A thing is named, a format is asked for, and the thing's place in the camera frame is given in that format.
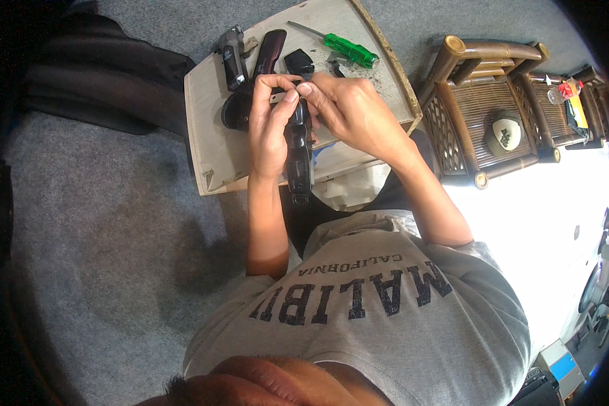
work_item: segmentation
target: finger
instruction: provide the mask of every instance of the finger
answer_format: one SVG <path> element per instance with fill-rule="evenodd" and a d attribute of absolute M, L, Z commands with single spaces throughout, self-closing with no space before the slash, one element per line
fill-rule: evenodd
<path fill-rule="evenodd" d="M 252 94 L 250 122 L 253 126 L 264 127 L 271 113 L 271 93 L 274 87 L 284 90 L 293 89 L 291 81 L 301 80 L 296 75 L 259 75 L 255 78 L 255 87 Z"/>
<path fill-rule="evenodd" d="M 318 135 L 316 135 L 316 132 L 314 130 L 311 130 L 311 141 L 314 142 L 314 145 L 320 142 L 320 140 L 318 139 Z"/>
<path fill-rule="evenodd" d="M 308 102 L 314 105 L 320 114 L 325 118 L 327 125 L 332 132 L 341 132 L 345 128 L 345 118 L 341 111 L 325 93 L 323 93 L 317 85 L 311 82 L 301 83 L 296 87 Z"/>
<path fill-rule="evenodd" d="M 309 115 L 311 116 L 311 125 L 315 129 L 320 128 L 320 120 L 318 120 L 318 109 L 313 104 L 307 102 L 307 109 L 309 109 Z"/>
<path fill-rule="evenodd" d="M 275 136 L 284 134 L 284 127 L 289 122 L 289 118 L 293 115 L 295 107 L 298 104 L 299 95 L 295 89 L 291 89 L 284 95 L 284 98 L 273 108 L 271 116 L 266 124 L 267 136 Z"/>
<path fill-rule="evenodd" d="M 318 88 L 333 102 L 338 101 L 340 87 L 343 85 L 343 81 L 346 80 L 347 79 L 331 77 L 323 72 L 317 72 L 311 76 L 311 82 L 318 86 Z"/>
<path fill-rule="evenodd" d="M 271 91 L 273 88 L 282 88 L 284 92 L 294 89 L 292 81 L 301 81 L 302 77 L 297 75 L 259 75 L 255 78 L 255 87 L 252 93 L 252 105 L 262 106 L 269 109 Z"/>

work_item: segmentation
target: green screwdriver handle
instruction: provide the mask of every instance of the green screwdriver handle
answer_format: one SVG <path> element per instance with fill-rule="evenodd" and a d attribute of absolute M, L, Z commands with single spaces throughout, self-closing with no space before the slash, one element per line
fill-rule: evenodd
<path fill-rule="evenodd" d="M 350 61 L 354 61 L 364 68 L 376 68 L 379 63 L 377 54 L 368 51 L 363 45 L 353 44 L 336 34 L 325 35 L 325 45 L 347 56 Z"/>

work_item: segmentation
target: forearm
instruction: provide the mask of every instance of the forearm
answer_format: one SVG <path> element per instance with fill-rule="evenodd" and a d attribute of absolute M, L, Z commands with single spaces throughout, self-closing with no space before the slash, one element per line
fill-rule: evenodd
<path fill-rule="evenodd" d="M 276 180 L 249 176 L 248 220 L 246 275 L 280 279 L 289 265 L 289 240 Z"/>
<path fill-rule="evenodd" d="M 457 247 L 473 241 L 469 225 L 424 162 L 415 142 L 407 138 L 385 161 L 406 189 L 425 243 Z"/>

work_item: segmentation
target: black pants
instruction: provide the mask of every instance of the black pants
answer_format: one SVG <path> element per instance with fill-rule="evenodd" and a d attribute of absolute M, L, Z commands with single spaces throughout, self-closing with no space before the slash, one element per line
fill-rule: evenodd
<path fill-rule="evenodd" d="M 429 137 L 421 130 L 416 129 L 411 133 L 410 138 L 417 144 L 427 165 L 430 168 L 433 168 L 433 152 Z M 354 212 L 334 210 L 313 194 L 310 196 L 309 204 L 307 206 L 296 207 L 293 205 L 291 193 L 287 186 L 280 187 L 280 199 L 282 200 L 286 232 L 300 257 L 302 257 L 302 254 L 305 252 L 307 240 L 316 227 L 354 214 Z M 386 209 L 410 210 L 410 203 L 404 185 L 394 171 L 390 171 L 390 174 L 386 178 L 386 182 L 377 197 L 358 211 L 363 212 Z"/>

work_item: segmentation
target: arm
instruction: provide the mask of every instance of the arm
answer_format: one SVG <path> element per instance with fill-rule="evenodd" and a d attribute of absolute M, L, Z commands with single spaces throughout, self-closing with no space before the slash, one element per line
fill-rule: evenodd
<path fill-rule="evenodd" d="M 286 235 L 277 179 L 282 174 L 287 146 L 284 127 L 295 110 L 298 94 L 291 75 L 261 75 L 255 80 L 249 117 L 251 173 L 248 176 L 248 252 L 246 275 L 280 279 L 289 265 Z M 288 92 L 271 110 L 271 89 Z"/>
<path fill-rule="evenodd" d="M 473 241 L 463 215 L 369 81 L 316 73 L 297 90 L 335 136 L 390 165 L 406 188 L 426 244 L 455 247 Z"/>
<path fill-rule="evenodd" d="M 280 279 L 289 265 L 289 240 L 277 179 L 248 177 L 248 230 L 246 275 Z"/>
<path fill-rule="evenodd" d="M 406 189 L 424 243 L 459 247 L 472 242 L 469 225 L 424 162 L 415 142 L 406 137 L 401 149 L 395 151 L 384 162 Z"/>

